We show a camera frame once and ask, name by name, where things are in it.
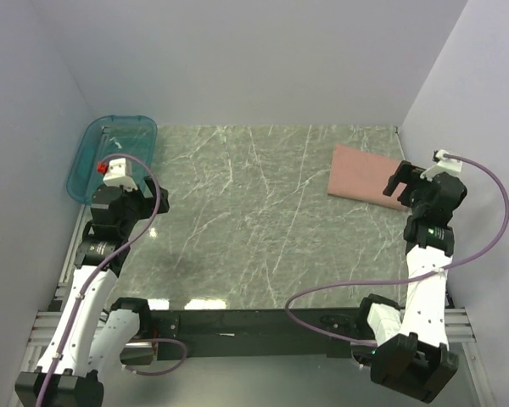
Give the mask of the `pink t shirt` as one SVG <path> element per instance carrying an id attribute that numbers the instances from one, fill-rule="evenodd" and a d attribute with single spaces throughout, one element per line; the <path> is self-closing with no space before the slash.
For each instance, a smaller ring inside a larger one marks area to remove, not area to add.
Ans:
<path id="1" fill-rule="evenodd" d="M 338 144 L 333 150 L 327 193 L 378 206 L 407 211 L 397 197 L 403 192 L 399 184 L 396 195 L 385 196 L 384 188 L 398 169 L 400 160 L 368 153 L 360 149 Z"/>

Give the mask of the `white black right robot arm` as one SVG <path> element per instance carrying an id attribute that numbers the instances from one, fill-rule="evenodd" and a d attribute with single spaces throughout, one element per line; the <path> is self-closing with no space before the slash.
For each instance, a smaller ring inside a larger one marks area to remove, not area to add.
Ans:
<path id="1" fill-rule="evenodd" d="M 398 200 L 411 211 L 403 232 L 406 304 L 371 294 L 355 318 L 358 333 L 375 337 L 377 344 L 370 360 L 372 382 L 425 404 L 433 402 L 459 366 L 445 330 L 445 268 L 455 247 L 449 223 L 467 196 L 460 174 L 461 162 L 442 158 L 427 170 L 403 161 L 389 178 L 384 195 L 404 184 Z"/>

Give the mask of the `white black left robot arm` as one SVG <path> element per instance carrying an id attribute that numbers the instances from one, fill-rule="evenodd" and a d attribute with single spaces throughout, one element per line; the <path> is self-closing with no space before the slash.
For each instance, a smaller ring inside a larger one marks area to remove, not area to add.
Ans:
<path id="1" fill-rule="evenodd" d="M 104 382 L 120 363 L 130 340 L 141 341 L 153 330 L 148 303 L 122 298 L 106 321 L 101 314 L 120 276 L 132 230 L 155 214 L 168 212 L 168 192 L 147 176 L 145 187 L 100 185 L 92 195 L 91 218 L 76 250 L 68 297 L 49 345 L 33 371 L 22 371 L 15 383 L 24 406 L 99 406 Z"/>

